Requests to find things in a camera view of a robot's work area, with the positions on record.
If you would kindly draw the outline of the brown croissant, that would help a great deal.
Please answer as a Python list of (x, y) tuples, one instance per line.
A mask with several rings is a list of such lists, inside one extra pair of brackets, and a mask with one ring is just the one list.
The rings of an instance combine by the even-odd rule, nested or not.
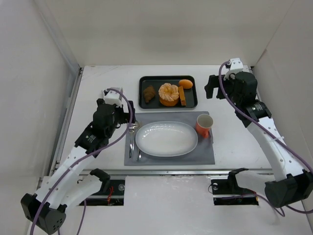
[(149, 103), (156, 95), (156, 92), (152, 85), (148, 86), (146, 89), (143, 90), (143, 96), (145, 103)]

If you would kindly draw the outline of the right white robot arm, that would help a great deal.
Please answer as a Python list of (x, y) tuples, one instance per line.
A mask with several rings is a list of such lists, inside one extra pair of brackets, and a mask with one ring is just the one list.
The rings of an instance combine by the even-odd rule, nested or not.
[(274, 179), (255, 174), (247, 168), (229, 172), (228, 185), (233, 194), (258, 192), (280, 208), (307, 199), (313, 191), (313, 170), (291, 153), (276, 130), (266, 104), (256, 98), (257, 80), (249, 72), (238, 72), (232, 78), (210, 75), (204, 87), (212, 98), (217, 88), (218, 99), (227, 99), (236, 116), (257, 140), (273, 171)]

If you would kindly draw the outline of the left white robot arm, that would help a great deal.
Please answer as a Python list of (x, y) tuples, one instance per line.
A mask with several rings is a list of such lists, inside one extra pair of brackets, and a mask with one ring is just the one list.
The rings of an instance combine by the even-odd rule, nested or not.
[(65, 222), (67, 212), (78, 206), (90, 195), (98, 192), (102, 186), (108, 186), (109, 174), (96, 168), (83, 180), (80, 174), (101, 151), (118, 143), (128, 132), (115, 141), (109, 142), (113, 133), (122, 124), (128, 127), (135, 121), (135, 109), (132, 101), (126, 100), (128, 112), (124, 112), (121, 96), (112, 99), (99, 98), (92, 122), (84, 129), (74, 143), (69, 155), (49, 180), (34, 193), (25, 194), (21, 205), (25, 217), (32, 222), (30, 234), (35, 227), (48, 235), (59, 232)]

